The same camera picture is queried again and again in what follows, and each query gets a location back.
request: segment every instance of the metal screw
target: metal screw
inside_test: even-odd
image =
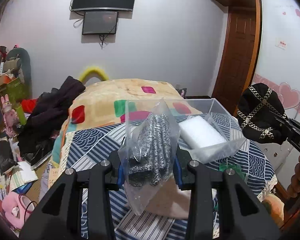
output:
[[[106,167],[106,166],[109,166],[109,165],[110,165],[110,161],[104,160],[104,161],[102,161],[100,164],[101,164],[101,166]]]
[[[190,164],[190,166],[192,166],[192,167],[196,167],[196,166],[199,165],[199,162],[196,161],[196,160],[192,160],[192,161],[189,162],[189,164]]]
[[[234,169],[226,169],[226,174],[228,174],[228,175],[234,175],[235,171],[234,171]]]
[[[65,170],[65,174],[67,174],[67,175],[71,175],[73,172],[74,172],[73,168],[68,168]]]

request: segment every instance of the wooden door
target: wooden door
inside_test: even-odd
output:
[[[234,114],[247,79],[255,34],[255,11],[229,9],[226,41],[212,97],[231,114]]]

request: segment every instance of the human hand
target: human hand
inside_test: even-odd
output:
[[[298,193],[300,193],[300,156],[299,163],[294,168],[295,174],[291,177],[291,184],[287,189],[288,196],[297,197]]]

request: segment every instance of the green bottle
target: green bottle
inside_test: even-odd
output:
[[[19,118],[19,122],[22,124],[22,125],[25,125],[26,122],[27,122],[27,119],[25,117],[25,113],[23,112],[23,109],[22,109],[22,106],[20,103],[16,103],[16,107],[15,107],[15,110],[17,112],[17,116]]]

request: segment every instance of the pink bunny toy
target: pink bunny toy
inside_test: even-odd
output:
[[[6,126],[6,134],[12,138],[16,133],[12,129],[15,122],[18,121],[17,113],[12,109],[12,104],[9,102],[9,96],[5,95],[5,98],[1,97],[3,121]]]

